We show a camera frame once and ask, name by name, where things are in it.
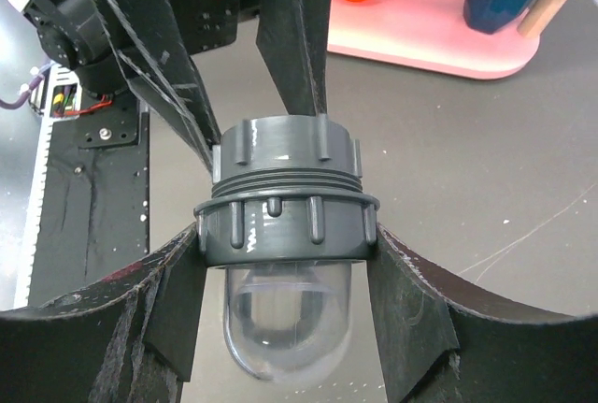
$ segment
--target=screw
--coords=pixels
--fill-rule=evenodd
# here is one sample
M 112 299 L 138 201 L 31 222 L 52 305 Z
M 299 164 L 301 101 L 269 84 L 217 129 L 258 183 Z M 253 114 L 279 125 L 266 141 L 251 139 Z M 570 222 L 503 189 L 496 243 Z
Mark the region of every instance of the screw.
M 108 141 L 112 138 L 112 131 L 110 129 L 106 129 L 105 127 L 100 129 L 100 138 L 104 141 Z

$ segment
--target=gray table surface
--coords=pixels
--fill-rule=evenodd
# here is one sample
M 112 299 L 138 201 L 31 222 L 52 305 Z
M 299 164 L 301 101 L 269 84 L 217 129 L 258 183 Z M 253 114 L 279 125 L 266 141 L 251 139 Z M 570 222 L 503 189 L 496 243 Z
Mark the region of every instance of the gray table surface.
M 284 113 L 255 29 L 243 24 L 232 47 L 195 58 L 223 130 L 241 118 Z M 568 2 L 512 78 L 479 82 L 331 55 L 328 96 L 331 117 L 362 141 L 364 187 L 383 203 L 379 219 L 415 252 L 527 304 L 598 311 L 598 12 L 591 0 Z M 19 146 L 8 152 L 27 170 L 36 137 L 24 133 L 25 122 L 7 132 L 6 120 L 3 114 L 0 160 L 7 146 Z M 192 220 L 210 183 L 163 122 L 154 118 L 151 130 L 156 248 Z M 3 167 L 0 174 L 0 221 L 10 214 L 17 223 L 28 184 L 7 179 Z M 0 230 L 0 238 L 16 233 Z M 210 270 L 183 401 L 383 402 L 368 298 L 364 268 L 354 267 L 345 361 L 313 388 L 277 388 L 230 359 L 221 334 L 223 276 Z
M 0 109 L 0 310 L 14 302 L 40 123 L 29 106 Z

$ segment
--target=scratch on surface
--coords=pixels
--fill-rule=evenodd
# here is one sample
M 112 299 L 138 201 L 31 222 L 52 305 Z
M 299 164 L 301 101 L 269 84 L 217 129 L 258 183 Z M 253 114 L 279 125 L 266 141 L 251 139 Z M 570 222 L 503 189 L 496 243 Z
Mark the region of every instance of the scratch on surface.
M 496 259 L 494 261 L 492 261 L 488 267 L 486 267 L 484 270 L 482 270 L 481 274 L 479 274 L 476 278 L 475 283 L 477 284 L 478 281 L 481 280 L 481 278 L 486 274 L 486 272 L 488 272 L 490 269 L 492 269 L 492 267 L 498 263 L 500 260 L 502 260 L 503 258 L 505 258 L 513 249 L 515 249 L 517 246 L 513 246 L 510 249 L 507 249 L 506 251 L 503 252 L 502 255 L 498 255 L 496 257 Z
M 199 88 L 196 83 L 175 83 L 172 88 L 175 90 L 190 90 L 193 88 Z
M 304 18 L 304 14 L 303 14 L 303 7 L 300 6 L 299 11 L 298 11 L 298 17 L 299 17 L 299 23 L 301 25 L 301 31 L 299 34 L 299 40 L 302 44 L 302 48 L 304 49 L 304 53 L 306 54 L 306 58 L 302 59 L 302 61 L 305 61 L 304 63 L 304 67 L 307 70 L 307 75 L 309 76 L 309 82 L 311 83 L 311 87 L 309 87 L 311 90 L 311 98 L 313 99 L 313 103 L 314 103 L 314 108 L 318 111 L 318 113 L 324 113 L 325 111 L 325 104 L 323 103 L 323 100 L 325 99 L 325 96 L 320 96 L 319 91 L 318 90 L 318 84 L 316 83 L 316 79 L 314 77 L 314 71 L 313 71 L 313 66 L 311 64 L 311 56 L 309 55 L 309 46 L 307 45 L 307 39 L 306 39 L 306 22 L 305 22 L 305 18 Z
M 464 400 L 463 400 L 463 395 L 461 394 L 461 391 L 459 390 L 459 388 L 458 388 L 458 387 L 455 387 L 455 396 L 456 396 L 457 398 L 459 398 L 459 401 L 461 401 L 461 402 L 463 402 L 463 401 L 464 401 Z
M 89 17 L 87 17 L 84 22 L 82 22 L 81 24 L 78 24 L 77 26 L 75 26 L 77 28 L 77 30 L 79 30 L 85 24 L 87 24 L 88 22 L 90 22 L 91 20 L 93 20 L 93 17 L 95 17 L 95 12 L 92 13 L 92 15 L 90 15 Z
M 490 261 L 492 258 L 495 258 L 497 256 L 499 256 L 501 253 L 505 253 L 503 256 L 499 257 L 499 259 L 505 258 L 506 255 L 511 252 L 515 247 L 517 247 L 518 245 L 521 244 L 521 242 L 523 242 L 525 239 L 527 239 L 528 237 L 530 237 L 531 235 L 533 235 L 535 232 L 537 232 L 538 230 L 540 230 L 542 227 L 544 227 L 545 225 L 548 225 L 549 223 L 551 223 L 552 221 L 554 221 L 555 219 L 557 219 L 559 216 L 561 216 L 563 213 L 565 213 L 567 210 L 569 210 L 573 205 L 575 205 L 577 202 L 579 202 L 587 193 L 589 193 L 596 185 L 598 184 L 598 182 L 593 183 L 589 188 L 587 188 L 583 193 L 581 193 L 577 198 L 575 198 L 573 200 L 573 202 L 571 202 L 569 205 L 567 205 L 564 209 L 562 209 L 561 211 L 558 211 L 556 213 L 554 213 L 552 216 L 550 216 L 548 219 L 546 219 L 545 221 L 543 221 L 542 223 L 540 223 L 539 225 L 537 225 L 536 227 L 534 227 L 530 232 L 528 232 L 526 235 L 523 235 L 522 237 L 520 237 L 519 239 L 514 240 L 513 242 L 511 242 L 509 245 L 503 247 L 500 251 L 497 251 L 495 253 L 493 253 L 490 256 L 487 256 L 486 258 L 484 258 L 483 260 L 479 260 L 476 263 L 473 263 L 470 267 L 466 267 L 464 270 L 462 270 L 461 272 L 459 272 L 458 275 L 462 275 L 465 272 L 473 269 L 474 267 L 483 265 L 484 263 L 486 263 L 487 261 Z M 490 267 L 494 266 L 496 263 L 498 262 L 498 260 L 494 261 Z M 481 278 L 482 275 L 484 275 L 486 272 L 488 272 L 488 270 L 490 269 L 490 267 L 487 267 L 486 270 L 484 270 L 481 274 L 480 277 L 478 277 L 477 279 L 479 280 Z
M 168 401 L 176 403 L 178 395 L 177 374 L 168 367 L 162 369 L 163 380 L 168 388 Z
M 421 293 L 420 309 L 418 309 L 418 313 L 415 316 L 410 317 L 406 320 L 406 322 L 409 326 L 416 326 L 417 324 L 419 324 L 421 322 L 421 319 L 423 319 L 424 306 L 425 306 L 425 293 Z
M 152 71 L 156 75 L 156 78 L 161 82 L 162 86 L 168 91 L 168 93 L 173 96 L 173 99 L 170 100 L 170 104 L 177 111 L 177 113 L 181 116 L 183 125 L 187 129 L 189 135 L 192 137 L 192 143 L 193 143 L 193 146 L 195 147 L 195 150 L 200 154 L 202 160 L 206 164 L 207 169 L 211 170 L 211 168 L 212 168 L 211 153 L 210 153 L 209 147 L 206 143 L 206 140 L 204 139 L 201 131 L 199 130 L 199 127 L 197 126 L 195 118 L 191 114 L 190 110 L 181 102 L 180 96 L 178 96 L 175 89 L 172 87 L 172 85 L 170 85 L 170 83 L 166 79 L 164 73 L 160 69 L 158 62 L 156 62 L 154 60 L 150 51 L 146 48 L 144 43 L 141 41 L 141 39 L 139 38 L 139 36 L 137 35 L 135 30 L 131 26 L 131 24 L 128 22 L 126 15 L 121 10 L 121 8 L 119 7 L 116 0 L 106 0 L 106 2 L 112 8 L 114 14 L 119 19 L 119 22 L 121 23 L 123 29 L 129 35 L 129 37 L 133 40 L 133 42 L 135 43 L 135 46 L 137 47 L 137 49 L 143 56 L 144 60 L 148 63 L 149 67 L 152 69 Z M 210 121 L 209 123 L 212 126 L 214 126 L 214 124 L 215 124 L 214 121 Z
M 399 254 L 399 256 L 401 257 L 401 259 L 403 260 L 403 262 L 413 271 L 413 273 L 427 286 L 430 286 L 430 283 L 423 277 L 423 275 L 421 275 L 420 269 L 415 266 L 413 264 L 413 261 L 411 261 L 411 257 L 409 255 L 407 255 L 405 252 L 403 252 L 402 250 L 400 250 L 394 243 L 394 241 L 396 242 L 401 242 L 399 240 L 398 237 L 396 237 L 393 233 L 391 233 L 385 226 L 383 226 L 382 224 L 378 225 L 380 228 L 380 233 L 382 234 L 382 236 L 388 241 L 389 245 L 391 246 L 391 249 L 393 249 L 396 253 Z
M 131 349 L 131 363 L 133 365 L 133 378 L 131 379 L 131 389 L 129 392 L 128 402 L 132 401 L 132 398 L 137 387 L 137 381 L 139 379 L 139 371 L 141 369 L 141 363 L 143 361 L 143 353 L 145 352 L 145 346 L 143 344 L 143 337 L 146 334 L 148 328 L 148 322 L 150 321 L 151 311 L 153 310 L 153 304 L 156 301 L 156 295 L 158 294 L 158 287 L 160 280 L 155 280 L 146 292 L 145 298 L 145 315 L 143 319 L 143 325 L 141 326 L 141 332 L 135 339 L 133 348 Z
M 146 79 L 146 83 L 151 86 L 151 88 L 160 95 L 160 97 L 166 101 L 168 104 L 170 104 L 173 109 L 178 113 L 178 115 L 181 117 L 183 124 L 185 125 L 185 128 L 188 130 L 188 132 L 193 135 L 193 132 L 196 134 L 197 137 L 201 137 L 200 141 L 205 143 L 205 140 L 203 138 L 203 136 L 201 135 L 201 132 L 199 131 L 199 128 L 196 126 L 195 124 L 195 119 L 192 118 L 191 113 L 189 112 L 188 109 L 183 109 L 181 110 L 182 104 L 174 101 L 173 99 L 170 98 L 170 96 L 168 96 L 168 94 L 166 94 L 156 83 L 154 83 L 153 80 L 151 80 L 151 77 L 149 74 L 145 73 L 139 66 L 137 66 L 135 64 L 135 62 L 133 61 L 133 59 L 131 59 L 130 57 L 128 57 L 126 54 L 124 54 L 121 50 L 118 51 L 119 54 L 119 58 L 121 60 L 123 60 L 126 64 L 128 64 L 131 68 L 133 68 L 133 70 L 140 76 L 140 77 L 144 77 Z M 187 120 L 189 120 L 189 122 L 191 122 L 193 131 L 191 130 Z M 194 144 L 196 149 L 199 150 L 199 145 L 196 142 L 196 139 L 193 138 Z
M 160 57 L 160 63 L 162 65 L 164 65 L 166 62 L 168 62 L 168 59 L 170 58 L 170 52 L 168 52 L 167 50 L 165 50 L 162 53 L 162 57 Z
M 455 377 L 457 377 L 457 380 L 461 379 L 461 357 L 453 352 L 450 354 L 450 357 L 448 358 L 448 365 L 450 366 L 450 368 L 452 368 L 452 371 L 455 373 Z
M 89 394 L 88 401 L 92 403 L 116 401 L 119 384 L 121 383 L 121 372 L 127 350 L 129 330 L 137 308 L 137 299 L 138 293 L 127 299 L 124 311 L 114 327 L 112 339 L 106 348 L 104 361 Z

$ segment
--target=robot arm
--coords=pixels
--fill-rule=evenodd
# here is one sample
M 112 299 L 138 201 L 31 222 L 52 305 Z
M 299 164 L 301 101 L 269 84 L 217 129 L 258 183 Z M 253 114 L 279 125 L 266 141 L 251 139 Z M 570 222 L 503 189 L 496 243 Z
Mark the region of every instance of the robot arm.
M 130 90 L 211 169 L 221 133 L 189 54 L 232 43 L 236 25 L 259 14 L 258 48 L 286 109 L 321 115 L 329 6 L 31 0 L 25 13 L 48 55 L 75 70 L 88 93 Z M 325 147 L 321 159 L 328 160 Z M 314 202 L 310 235 L 319 237 Z M 598 399 L 595 316 L 575 319 L 488 293 L 417 256 L 383 227 L 376 232 L 371 214 L 365 219 L 366 237 L 376 243 L 368 277 L 388 401 Z M 9 377 L 0 394 L 20 402 L 179 401 L 191 378 L 206 278 L 203 229 L 200 217 L 103 280 L 41 308 L 0 314 L 0 376 Z
M 211 169 L 221 132 L 190 54 L 235 41 L 260 15 L 257 45 L 290 114 L 326 112 L 331 0 L 31 0 L 25 14 L 50 58 L 92 94 L 130 89 Z

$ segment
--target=white ruler scale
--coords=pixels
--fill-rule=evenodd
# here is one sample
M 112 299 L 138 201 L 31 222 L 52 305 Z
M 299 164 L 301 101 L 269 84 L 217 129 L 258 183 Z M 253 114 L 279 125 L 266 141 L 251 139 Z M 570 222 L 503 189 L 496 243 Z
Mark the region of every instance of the white ruler scale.
M 48 156 L 50 154 L 50 143 L 52 136 L 52 127 L 60 121 L 71 120 L 72 118 L 52 118 L 52 98 L 53 90 L 61 85 L 78 85 L 75 95 L 75 108 L 78 109 L 81 102 L 82 90 L 78 83 L 78 78 L 72 71 L 55 65 L 50 69 L 48 75 L 48 92 L 45 96 L 45 107 L 43 111 L 41 128 L 39 130 L 39 140 L 37 142 L 36 164 L 34 177 L 31 184 L 31 194 L 29 196 L 29 206 L 27 208 L 27 219 L 21 245 L 21 258 L 17 274 L 17 286 L 15 289 L 15 299 L 13 308 L 25 307 L 29 301 L 29 287 L 31 285 L 31 276 L 36 258 L 37 236 L 39 234 L 41 222 L 41 210 L 44 203 L 44 193 L 46 189 L 46 173 L 48 170 Z

